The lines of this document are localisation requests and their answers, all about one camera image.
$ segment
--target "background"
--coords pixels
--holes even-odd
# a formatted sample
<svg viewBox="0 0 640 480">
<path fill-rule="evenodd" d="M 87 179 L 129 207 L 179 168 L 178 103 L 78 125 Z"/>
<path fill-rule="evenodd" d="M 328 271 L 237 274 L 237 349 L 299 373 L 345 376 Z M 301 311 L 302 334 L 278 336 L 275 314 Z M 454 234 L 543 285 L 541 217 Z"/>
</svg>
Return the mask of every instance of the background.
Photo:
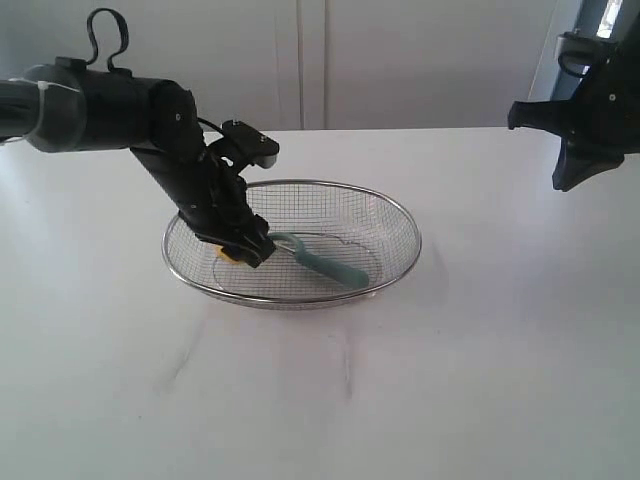
<svg viewBox="0 0 640 480">
<path fill-rule="evenodd" d="M 604 13 L 612 24 L 620 4 L 638 4 L 23 0 L 9 8 L 10 1 L 0 0 L 7 2 L 0 17 L 3 77 L 57 55 L 88 58 L 85 19 L 109 6 L 130 28 L 119 65 L 137 76 L 175 79 L 193 90 L 201 115 L 212 121 L 241 118 L 266 130 L 504 125 L 514 100 L 552 96 L 559 33 L 582 23 L 595 34 Z M 96 33 L 104 65 L 117 45 L 113 19 L 98 15 Z"/>
</svg>

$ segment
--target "green handle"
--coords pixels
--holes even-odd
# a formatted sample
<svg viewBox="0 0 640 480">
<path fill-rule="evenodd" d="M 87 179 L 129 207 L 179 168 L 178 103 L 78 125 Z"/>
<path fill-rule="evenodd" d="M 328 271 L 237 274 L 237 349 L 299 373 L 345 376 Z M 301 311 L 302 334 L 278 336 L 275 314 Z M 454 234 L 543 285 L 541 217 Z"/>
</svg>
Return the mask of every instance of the green handle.
<svg viewBox="0 0 640 480">
<path fill-rule="evenodd" d="M 300 265 L 320 275 L 332 278 L 345 287 L 356 289 L 369 286 L 369 275 L 358 268 L 350 267 L 330 258 L 314 255 L 304 249 L 296 251 L 295 259 Z"/>
</svg>

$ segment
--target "white table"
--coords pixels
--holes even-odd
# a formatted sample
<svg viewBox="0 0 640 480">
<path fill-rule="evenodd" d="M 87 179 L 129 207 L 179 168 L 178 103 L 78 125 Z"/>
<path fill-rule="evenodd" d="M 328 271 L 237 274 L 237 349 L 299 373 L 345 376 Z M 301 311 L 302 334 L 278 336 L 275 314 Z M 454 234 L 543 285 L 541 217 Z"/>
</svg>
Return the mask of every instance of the white table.
<svg viewBox="0 0 640 480">
<path fill-rule="evenodd" d="M 248 180 L 387 193 L 424 248 L 352 306 L 188 288 L 126 151 L 0 149 L 0 477 L 637 479 L 640 164 L 568 194 L 504 129 L 280 132 Z"/>
</svg>

